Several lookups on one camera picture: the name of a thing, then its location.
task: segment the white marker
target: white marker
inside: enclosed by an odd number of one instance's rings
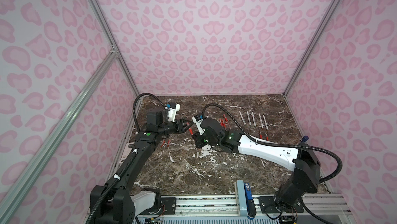
[[[252,113],[252,119],[254,120],[254,126],[256,127],[255,118],[254,118],[254,112],[251,112],[251,113]]]
[[[259,119],[261,120],[261,126],[262,126],[262,128],[263,128],[263,122],[262,122],[262,116],[261,116],[261,114],[259,114]]]
[[[269,130],[269,128],[268,128],[268,123],[266,122],[265,115],[263,115],[263,120],[265,121],[266,130]]]
[[[241,114],[241,111],[239,111],[239,112],[240,112],[241,120],[243,120],[244,125],[246,125],[245,120],[244,120],[244,118],[243,118],[243,115]]]
[[[249,118],[249,113],[248,113],[248,111],[247,111],[247,117],[248,117],[249,126],[252,127],[251,119]]]

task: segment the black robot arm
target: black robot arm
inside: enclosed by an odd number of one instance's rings
[[[166,109],[168,113],[173,111],[169,109],[170,106],[175,106],[175,104],[168,104],[168,109]],[[146,124],[136,135],[134,144],[131,144],[132,152],[105,185],[96,185],[91,191],[91,212],[87,223],[130,224],[134,217],[140,214],[135,211],[136,206],[132,201],[130,191],[143,165],[162,139],[172,133],[184,133],[192,125],[183,119],[165,122],[163,112],[162,108],[148,110]],[[160,207],[158,199],[155,202],[153,209],[158,209]]]

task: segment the metal corner bracket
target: metal corner bracket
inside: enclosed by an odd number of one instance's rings
[[[120,49],[117,46],[116,40],[113,37],[111,29],[106,21],[105,15],[103,14],[102,9],[99,5],[99,2],[97,0],[88,0],[88,3],[90,4],[90,6],[95,14],[95,17],[97,18],[100,26],[102,27],[103,33],[105,34],[106,39],[108,40],[108,43],[111,47],[110,51],[118,54],[117,60],[119,60],[119,62],[120,62],[122,71],[123,71],[124,75],[126,76],[127,81],[132,88],[132,91],[135,93],[136,96],[139,95],[138,88],[136,87],[136,84],[132,78],[132,75],[131,75],[130,71],[128,70],[126,61],[124,60],[122,54],[120,53]]]

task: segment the white cable clip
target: white cable clip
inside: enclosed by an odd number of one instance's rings
[[[121,177],[119,177],[117,174],[114,174],[113,178],[117,178],[119,181],[121,180]]]

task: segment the pink leopard print wall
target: pink leopard print wall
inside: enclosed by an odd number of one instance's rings
[[[82,223],[92,188],[105,183],[133,101],[115,61],[10,224]]]
[[[99,0],[134,81],[158,95],[284,92],[330,0]]]
[[[0,201],[109,52],[87,0],[0,0]]]
[[[397,223],[396,31],[396,0],[343,0],[288,96],[358,224]]]

